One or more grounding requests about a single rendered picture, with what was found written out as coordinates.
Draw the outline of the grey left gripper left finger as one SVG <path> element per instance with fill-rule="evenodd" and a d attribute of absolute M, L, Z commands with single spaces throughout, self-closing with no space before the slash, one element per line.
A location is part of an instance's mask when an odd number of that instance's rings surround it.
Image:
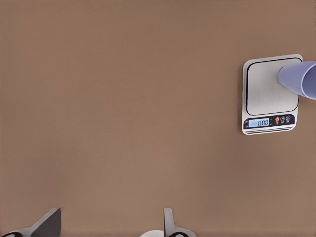
<path fill-rule="evenodd" d="M 33 225 L 13 230 L 1 237 L 60 237 L 61 208 L 53 208 Z"/>

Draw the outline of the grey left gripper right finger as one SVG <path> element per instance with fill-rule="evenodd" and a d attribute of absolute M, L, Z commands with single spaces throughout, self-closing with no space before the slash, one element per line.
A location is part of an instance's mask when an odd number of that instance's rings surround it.
<path fill-rule="evenodd" d="M 195 237 L 191 230 L 176 226 L 171 208 L 164 208 L 163 230 L 150 230 L 139 237 Z"/>

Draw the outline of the lavender plastic cup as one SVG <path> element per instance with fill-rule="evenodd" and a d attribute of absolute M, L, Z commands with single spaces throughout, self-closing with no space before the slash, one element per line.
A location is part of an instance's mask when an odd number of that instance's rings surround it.
<path fill-rule="evenodd" d="M 278 73 L 279 83 L 290 91 L 316 100 L 316 61 L 289 64 Z"/>

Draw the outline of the silver digital kitchen scale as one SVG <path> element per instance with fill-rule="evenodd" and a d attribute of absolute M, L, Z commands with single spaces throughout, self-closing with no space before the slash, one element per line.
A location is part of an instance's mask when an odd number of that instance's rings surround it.
<path fill-rule="evenodd" d="M 300 54 L 250 59 L 243 66 L 242 132 L 291 131 L 297 123 L 299 95 L 282 86 L 279 71 L 303 61 Z"/>

